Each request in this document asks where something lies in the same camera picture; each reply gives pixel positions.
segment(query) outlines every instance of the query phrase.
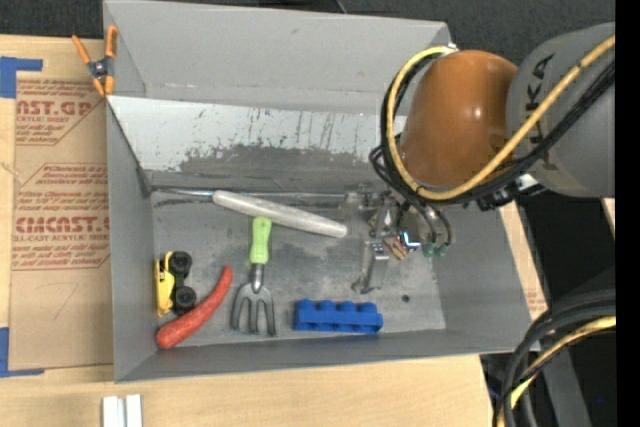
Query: gray metal bin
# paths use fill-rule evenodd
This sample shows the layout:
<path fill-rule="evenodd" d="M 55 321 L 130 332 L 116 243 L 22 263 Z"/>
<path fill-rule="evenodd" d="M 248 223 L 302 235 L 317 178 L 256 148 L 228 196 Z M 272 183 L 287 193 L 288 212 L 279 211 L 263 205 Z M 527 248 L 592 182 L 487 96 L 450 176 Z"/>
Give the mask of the gray metal bin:
<path fill-rule="evenodd" d="M 358 187 L 384 188 L 367 160 L 382 97 L 408 57 L 450 43 L 445 24 L 138 0 L 105 0 L 104 23 L 120 34 L 107 113 L 116 381 L 502 352 L 519 342 L 530 318 L 495 212 L 451 208 L 456 241 L 445 258 L 392 258 L 381 289 L 351 288 L 372 214 Z M 347 224 L 342 239 L 273 226 L 265 283 L 276 338 L 229 322 L 248 280 L 250 219 L 176 189 L 261 195 Z M 223 265 L 235 277 L 201 330 L 160 350 L 155 333 L 167 318 L 156 314 L 153 262 L 170 250 L 193 256 L 199 297 Z M 294 331 L 304 298 L 374 302 L 384 327 Z"/>

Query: white plastic piece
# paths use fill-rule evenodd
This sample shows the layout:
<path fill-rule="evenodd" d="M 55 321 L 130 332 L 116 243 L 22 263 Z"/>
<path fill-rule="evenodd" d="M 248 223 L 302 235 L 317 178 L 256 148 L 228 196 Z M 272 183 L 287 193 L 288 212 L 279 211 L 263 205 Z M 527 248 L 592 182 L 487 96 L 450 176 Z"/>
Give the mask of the white plastic piece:
<path fill-rule="evenodd" d="M 342 238 L 347 234 L 347 227 L 342 223 L 273 201 L 229 191 L 215 191 L 212 199 L 216 205 L 246 215 L 262 215 L 271 219 L 273 223 L 289 228 L 335 238 Z"/>
<path fill-rule="evenodd" d="M 102 427 L 142 427 L 142 395 L 103 397 Z"/>

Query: yellow cable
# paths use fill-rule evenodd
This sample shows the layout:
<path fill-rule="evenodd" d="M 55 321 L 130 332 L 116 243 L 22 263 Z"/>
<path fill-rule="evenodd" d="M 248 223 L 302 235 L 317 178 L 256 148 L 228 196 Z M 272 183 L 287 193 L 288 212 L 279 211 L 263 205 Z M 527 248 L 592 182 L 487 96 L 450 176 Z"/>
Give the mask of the yellow cable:
<path fill-rule="evenodd" d="M 475 176 L 470 178 L 468 181 L 459 185 L 453 189 L 448 189 L 444 191 L 431 191 L 425 189 L 418 182 L 416 182 L 413 177 L 409 174 L 409 172 L 404 167 L 402 163 L 402 159 L 398 154 L 398 148 L 396 146 L 395 135 L 393 133 L 393 112 L 395 110 L 395 102 L 396 102 L 396 93 L 406 74 L 407 70 L 413 66 L 419 59 L 424 57 L 425 55 L 429 55 L 429 53 L 451 53 L 452 50 L 447 47 L 434 47 L 431 49 L 427 49 L 420 54 L 413 56 L 407 63 L 403 66 L 400 73 L 396 76 L 394 83 L 391 86 L 390 94 L 389 94 L 389 102 L 387 104 L 387 145 L 389 146 L 389 150 L 391 153 L 391 157 L 393 159 L 393 163 L 395 164 L 398 172 L 402 176 L 402 179 L 405 183 L 418 195 L 425 199 L 430 200 L 447 200 L 451 198 L 455 198 L 465 192 L 469 191 L 476 185 L 478 185 L 482 180 L 484 180 L 487 176 L 493 173 L 496 168 L 502 163 L 502 161 L 511 154 L 511 152 L 520 144 L 522 139 L 525 138 L 529 130 L 531 130 L 534 125 L 542 118 L 542 116 L 547 112 L 549 107 L 558 99 L 560 94 L 573 82 L 576 77 L 582 72 L 584 68 L 592 64 L 598 57 L 604 54 L 607 50 L 612 48 L 615 45 L 616 37 L 611 36 L 607 38 L 605 41 L 596 46 L 591 52 L 589 52 L 581 61 L 578 62 L 573 68 L 569 70 L 569 72 L 562 77 L 560 82 L 558 82 L 555 87 L 547 94 L 545 99 L 540 103 L 538 108 L 527 118 L 527 120 L 523 123 L 520 129 L 513 135 L 511 139 L 505 144 L 505 146 L 491 159 L 491 161 L 481 169 Z"/>
<path fill-rule="evenodd" d="M 531 365 L 529 365 L 529 368 L 527 368 L 527 370 L 525 370 L 524 373 L 526 374 L 527 372 L 531 371 L 533 368 L 536 368 L 538 365 L 544 363 L 549 358 L 551 358 L 552 356 L 560 352 L 560 350 L 562 350 L 565 346 L 569 345 L 571 342 L 575 342 L 576 340 L 585 338 L 597 331 L 604 331 L 605 329 L 611 329 L 615 326 L 616 326 L 616 317 L 615 315 L 612 315 L 609 317 L 601 317 L 597 320 L 591 321 L 579 327 L 575 331 L 572 331 L 568 335 L 558 340 L 555 344 L 549 347 L 549 349 L 547 349 L 542 354 L 540 354 L 540 356 L 538 356 L 538 358 Z M 520 400 L 520 397 L 522 397 L 522 395 L 527 390 L 529 385 L 533 382 L 533 380 L 536 378 L 536 376 L 537 374 L 531 376 L 529 379 L 520 383 L 516 388 L 514 388 L 514 390 L 511 392 L 511 404 L 510 404 L 511 409 L 516 407 L 516 405 L 518 404 L 518 401 Z M 505 426 L 504 409 L 501 408 L 498 416 L 498 427 L 504 427 L 504 426 Z"/>

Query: yellow toy car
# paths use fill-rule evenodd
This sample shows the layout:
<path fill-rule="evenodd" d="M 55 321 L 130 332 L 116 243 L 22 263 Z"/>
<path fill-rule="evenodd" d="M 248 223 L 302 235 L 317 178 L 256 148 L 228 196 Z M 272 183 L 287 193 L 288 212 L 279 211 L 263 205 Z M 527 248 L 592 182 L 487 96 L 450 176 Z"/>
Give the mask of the yellow toy car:
<path fill-rule="evenodd" d="M 169 251 L 164 255 L 164 259 L 155 260 L 154 274 L 159 317 L 163 317 L 170 311 L 176 315 L 182 315 L 195 306 L 195 290 L 184 284 L 191 264 L 191 255 L 184 251 Z"/>

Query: orange clamp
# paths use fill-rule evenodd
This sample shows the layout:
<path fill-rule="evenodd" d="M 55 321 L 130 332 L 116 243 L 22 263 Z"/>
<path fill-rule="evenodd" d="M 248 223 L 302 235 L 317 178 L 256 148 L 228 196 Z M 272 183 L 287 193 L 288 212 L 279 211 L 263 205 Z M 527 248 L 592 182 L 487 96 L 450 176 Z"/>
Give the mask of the orange clamp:
<path fill-rule="evenodd" d="M 110 25 L 108 27 L 107 36 L 105 38 L 105 56 L 100 61 L 92 61 L 89 57 L 87 49 L 82 44 L 80 39 L 75 35 L 71 36 L 71 40 L 75 44 L 76 49 L 78 50 L 78 54 L 80 55 L 80 59 L 82 59 L 82 62 L 87 65 L 87 67 L 89 68 L 89 72 L 93 77 L 93 86 L 103 98 L 105 95 L 113 94 L 113 90 L 115 88 L 115 81 L 109 74 L 109 67 L 110 61 L 112 59 L 115 59 L 116 57 L 116 41 L 118 38 L 118 34 L 118 29 L 115 25 Z"/>

